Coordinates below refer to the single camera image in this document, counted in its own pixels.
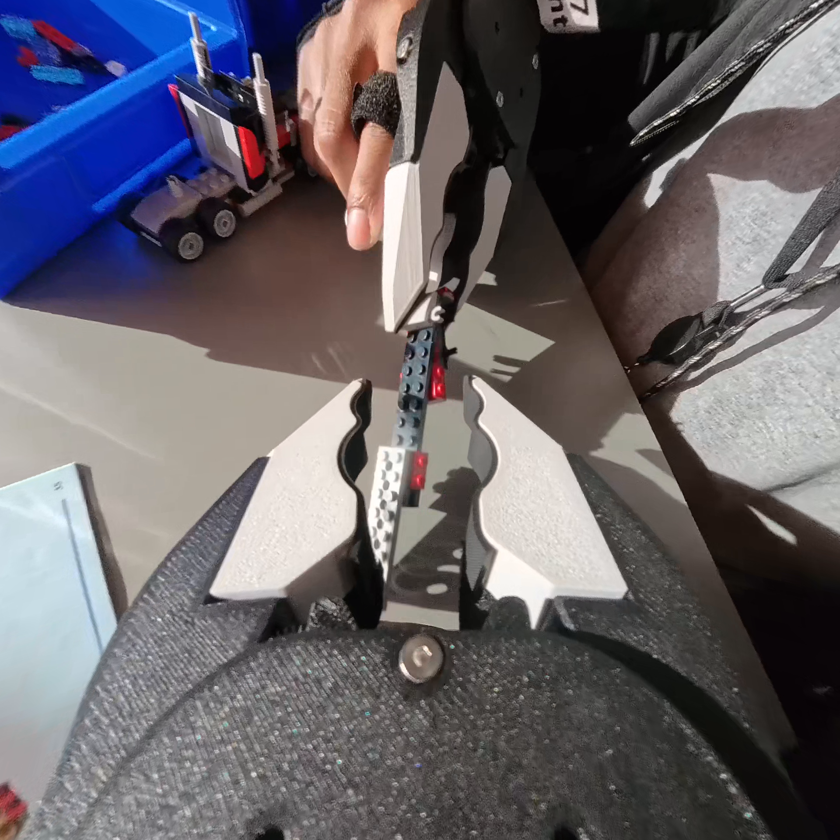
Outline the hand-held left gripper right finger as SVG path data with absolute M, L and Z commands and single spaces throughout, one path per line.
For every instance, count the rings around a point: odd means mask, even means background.
M 463 385 L 470 504 L 465 572 L 473 591 L 519 600 L 531 628 L 554 599 L 620 601 L 628 586 L 563 447 L 475 375 Z

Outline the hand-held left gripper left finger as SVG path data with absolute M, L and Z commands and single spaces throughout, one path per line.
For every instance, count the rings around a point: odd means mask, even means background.
M 370 420 L 371 383 L 357 379 L 269 452 L 210 597 L 283 601 L 305 623 L 313 604 L 352 590 Z

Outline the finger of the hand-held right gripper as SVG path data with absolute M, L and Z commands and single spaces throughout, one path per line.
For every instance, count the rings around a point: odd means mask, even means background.
M 489 169 L 486 183 L 468 194 L 467 209 L 458 214 L 455 232 L 455 311 L 466 304 L 478 280 L 496 253 L 502 222 L 511 192 L 511 178 L 504 165 Z
M 384 328 L 397 333 L 427 286 L 434 241 L 444 224 L 445 195 L 469 142 L 463 90 L 442 64 L 418 161 L 385 177 L 381 292 Z

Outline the long grey black brick assembly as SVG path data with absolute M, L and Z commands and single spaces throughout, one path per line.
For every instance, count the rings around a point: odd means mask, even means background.
M 406 322 L 391 443 L 377 451 L 367 511 L 371 550 L 384 582 L 394 562 L 401 514 L 405 508 L 418 506 L 425 488 L 427 409 L 430 403 L 446 398 L 446 370 L 452 352 L 445 332 L 455 309 L 455 293 L 442 287 L 426 296 Z

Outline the person's right hand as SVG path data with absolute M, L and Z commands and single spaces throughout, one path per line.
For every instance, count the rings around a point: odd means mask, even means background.
M 356 85 L 377 71 L 396 71 L 396 38 L 412 1 L 349 1 L 323 19 L 297 58 L 301 151 L 308 165 L 345 199 L 352 249 L 382 235 L 384 186 L 393 139 L 368 123 L 357 140 L 351 125 Z

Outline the person's black jacket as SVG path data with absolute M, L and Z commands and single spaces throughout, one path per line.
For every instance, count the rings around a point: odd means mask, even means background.
M 541 98 L 528 164 L 572 256 L 648 158 L 837 2 L 536 2 Z

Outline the person's grey trousers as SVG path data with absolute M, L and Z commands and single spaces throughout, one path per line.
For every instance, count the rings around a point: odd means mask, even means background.
M 622 361 L 758 286 L 838 183 L 838 50 L 836 2 L 647 159 L 583 273 Z M 829 280 L 644 403 L 720 563 L 838 583 L 838 317 Z

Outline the toy brick truck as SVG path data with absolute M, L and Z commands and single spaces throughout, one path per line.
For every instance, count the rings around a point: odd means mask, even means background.
M 261 55 L 252 55 L 254 77 L 217 72 L 198 15 L 189 19 L 196 70 L 169 91 L 201 167 L 124 196 L 117 210 L 130 232 L 182 263 L 200 259 L 208 242 L 231 239 L 240 219 L 273 203 L 303 166 L 298 114 L 276 108 Z

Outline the light blue instruction booklet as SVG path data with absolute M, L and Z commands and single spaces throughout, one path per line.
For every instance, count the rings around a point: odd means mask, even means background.
M 124 609 L 87 466 L 2 488 L 1 782 L 30 812 Z

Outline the blue plastic bin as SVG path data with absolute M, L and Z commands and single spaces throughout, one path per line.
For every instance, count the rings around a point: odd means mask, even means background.
M 35 78 L 23 44 L 2 27 L 2 118 L 26 123 L 1 149 L 1 290 L 4 297 L 89 227 L 120 197 L 186 152 L 168 90 L 194 69 L 189 14 L 213 65 L 243 74 L 246 2 L 2 2 L 2 16 L 43 22 L 106 66 L 82 83 Z

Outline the pile of loose bricks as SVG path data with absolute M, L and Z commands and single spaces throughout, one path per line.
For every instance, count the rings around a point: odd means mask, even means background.
M 64 109 L 52 104 L 35 115 L 35 105 L 45 94 L 36 94 L 24 76 L 40 85 L 84 88 L 93 78 L 120 79 L 129 69 L 115 59 L 102 60 L 91 49 L 61 32 L 43 19 L 19 14 L 2 14 L 2 32 L 16 52 L 14 59 L 2 58 L 1 141 L 6 142 L 34 126 L 45 116 Z

